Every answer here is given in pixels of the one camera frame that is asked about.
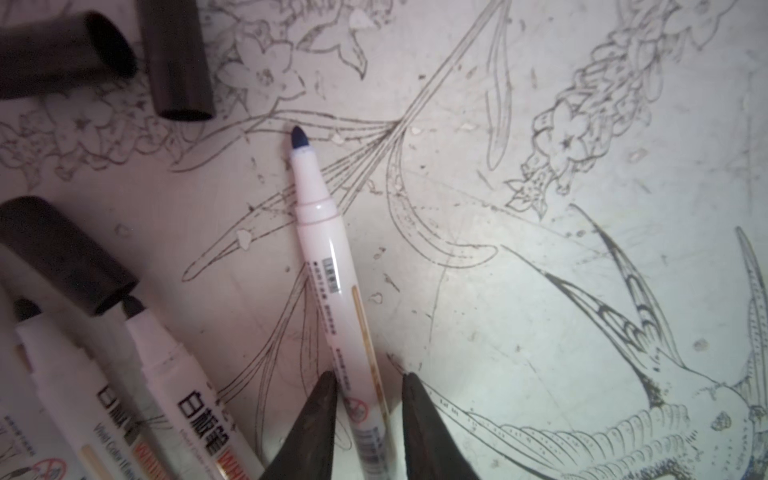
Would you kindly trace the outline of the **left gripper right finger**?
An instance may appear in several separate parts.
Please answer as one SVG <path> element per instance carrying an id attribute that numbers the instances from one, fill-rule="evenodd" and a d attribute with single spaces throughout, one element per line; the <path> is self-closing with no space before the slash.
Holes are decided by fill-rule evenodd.
<path id="1" fill-rule="evenodd" d="M 408 479 L 479 479 L 415 373 L 403 375 L 402 407 Z"/>

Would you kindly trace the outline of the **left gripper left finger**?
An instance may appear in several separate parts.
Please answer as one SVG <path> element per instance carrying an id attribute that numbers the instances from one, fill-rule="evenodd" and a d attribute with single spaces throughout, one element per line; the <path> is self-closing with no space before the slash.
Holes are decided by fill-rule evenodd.
<path id="1" fill-rule="evenodd" d="M 261 480 L 328 480 L 332 477 L 337 401 L 336 376 L 326 371 L 319 377 Z"/>

